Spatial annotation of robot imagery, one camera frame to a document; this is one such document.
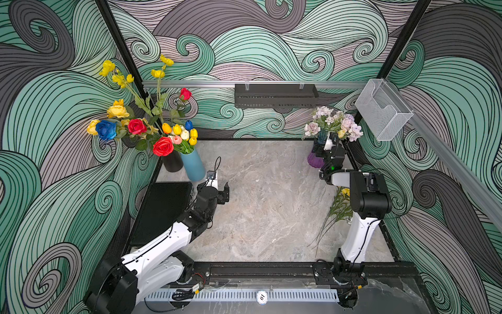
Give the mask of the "purple glass vase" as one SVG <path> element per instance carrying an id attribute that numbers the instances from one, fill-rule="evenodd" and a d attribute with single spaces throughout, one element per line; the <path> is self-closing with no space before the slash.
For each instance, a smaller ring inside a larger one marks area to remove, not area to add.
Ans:
<path id="1" fill-rule="evenodd" d="M 328 138 L 328 132 L 321 131 L 314 139 L 311 153 L 307 157 L 308 164 L 316 169 L 320 169 L 324 165 L 324 146 Z"/>

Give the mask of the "teal ceramic vase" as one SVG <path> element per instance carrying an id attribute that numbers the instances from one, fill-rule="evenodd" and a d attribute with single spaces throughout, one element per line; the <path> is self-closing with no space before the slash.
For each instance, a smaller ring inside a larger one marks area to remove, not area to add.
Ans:
<path id="1" fill-rule="evenodd" d="M 201 181 L 205 179 L 206 169 L 196 149 L 190 154 L 181 154 L 181 158 L 189 180 Z"/>

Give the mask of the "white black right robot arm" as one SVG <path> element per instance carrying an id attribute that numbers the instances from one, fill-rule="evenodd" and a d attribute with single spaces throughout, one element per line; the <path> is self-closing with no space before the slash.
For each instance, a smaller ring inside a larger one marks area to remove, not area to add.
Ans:
<path id="1" fill-rule="evenodd" d="M 328 185 L 348 188 L 352 222 L 349 233 L 338 250 L 332 274 L 336 283 L 344 286 L 360 286 L 365 282 L 366 251 L 371 237 L 386 214 L 392 210 L 392 202 L 385 179 L 381 174 L 359 169 L 342 169 L 346 155 L 343 141 L 335 133 L 328 138 L 321 154 L 324 165 L 320 179 Z"/>

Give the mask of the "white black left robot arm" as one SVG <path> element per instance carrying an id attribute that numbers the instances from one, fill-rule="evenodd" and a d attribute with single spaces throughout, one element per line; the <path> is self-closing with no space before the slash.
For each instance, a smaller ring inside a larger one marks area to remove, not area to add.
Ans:
<path id="1" fill-rule="evenodd" d="M 122 257 L 103 259 L 83 302 L 91 313 L 132 313 L 148 295 L 169 283 L 188 282 L 192 259 L 181 250 L 212 222 L 217 205 L 230 200 L 230 187 L 213 182 L 197 187 L 195 202 L 164 233 Z"/>

